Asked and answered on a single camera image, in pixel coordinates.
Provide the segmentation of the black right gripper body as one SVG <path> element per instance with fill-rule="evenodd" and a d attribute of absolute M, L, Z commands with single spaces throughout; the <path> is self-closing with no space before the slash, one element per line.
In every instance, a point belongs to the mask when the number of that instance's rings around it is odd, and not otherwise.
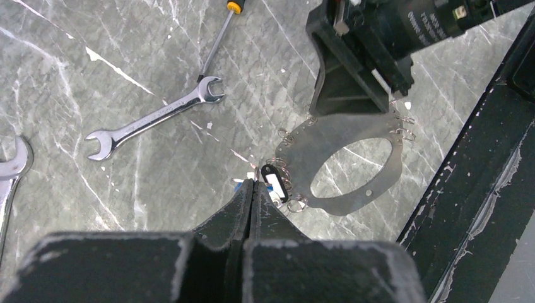
<path fill-rule="evenodd" d="M 390 1 L 384 4 L 322 1 L 309 13 L 305 26 L 307 35 L 310 31 L 332 30 L 357 50 L 387 98 L 389 95 L 405 97 L 414 85 L 410 55 L 396 55 L 380 31 L 385 23 L 380 10 L 391 4 Z"/>

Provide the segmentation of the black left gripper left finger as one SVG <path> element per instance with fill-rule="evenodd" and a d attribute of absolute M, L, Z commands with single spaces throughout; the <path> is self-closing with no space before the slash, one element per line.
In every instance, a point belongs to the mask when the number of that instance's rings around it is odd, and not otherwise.
<path fill-rule="evenodd" d="M 4 302 L 240 302 L 254 185 L 188 232 L 56 232 Z"/>

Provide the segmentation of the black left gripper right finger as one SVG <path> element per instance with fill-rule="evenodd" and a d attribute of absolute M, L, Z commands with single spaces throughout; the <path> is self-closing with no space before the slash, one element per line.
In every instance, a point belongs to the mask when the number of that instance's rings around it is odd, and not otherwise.
<path fill-rule="evenodd" d="M 398 244 L 314 241 L 258 182 L 242 257 L 244 302 L 424 302 L 412 257 Z"/>

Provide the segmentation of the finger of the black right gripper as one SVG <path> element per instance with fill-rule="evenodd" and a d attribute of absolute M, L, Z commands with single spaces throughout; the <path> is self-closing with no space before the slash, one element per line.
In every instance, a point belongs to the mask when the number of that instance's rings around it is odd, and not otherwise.
<path fill-rule="evenodd" d="M 308 35 L 320 63 L 309 109 L 313 116 L 389 111 L 386 91 L 357 50 L 332 30 L 310 31 Z"/>

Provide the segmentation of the metal arc keyring plate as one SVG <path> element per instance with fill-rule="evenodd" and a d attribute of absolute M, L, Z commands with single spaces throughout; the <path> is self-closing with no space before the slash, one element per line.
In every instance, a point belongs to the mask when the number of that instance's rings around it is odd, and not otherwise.
<path fill-rule="evenodd" d="M 385 114 L 309 117 L 279 128 L 264 164 L 284 167 L 290 178 L 290 200 L 280 209 L 345 217 L 384 196 L 399 201 L 423 183 L 409 162 L 416 125 L 411 104 L 393 102 Z"/>

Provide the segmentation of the black key fob with keys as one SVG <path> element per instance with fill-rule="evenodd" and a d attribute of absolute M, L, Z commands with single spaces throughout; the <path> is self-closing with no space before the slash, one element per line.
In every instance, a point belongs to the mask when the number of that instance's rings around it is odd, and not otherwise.
<path fill-rule="evenodd" d="M 291 182 L 284 167 L 266 163 L 261 167 L 261 177 L 277 208 L 290 200 Z"/>

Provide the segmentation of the blue key tag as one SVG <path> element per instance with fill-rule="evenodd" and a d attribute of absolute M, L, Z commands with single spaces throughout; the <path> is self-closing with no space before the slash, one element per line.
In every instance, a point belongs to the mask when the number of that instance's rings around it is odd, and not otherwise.
<path fill-rule="evenodd" d="M 243 180 L 242 182 L 238 182 L 234 187 L 234 192 L 237 193 L 238 191 L 242 190 L 249 190 L 254 185 L 254 182 L 251 179 Z"/>

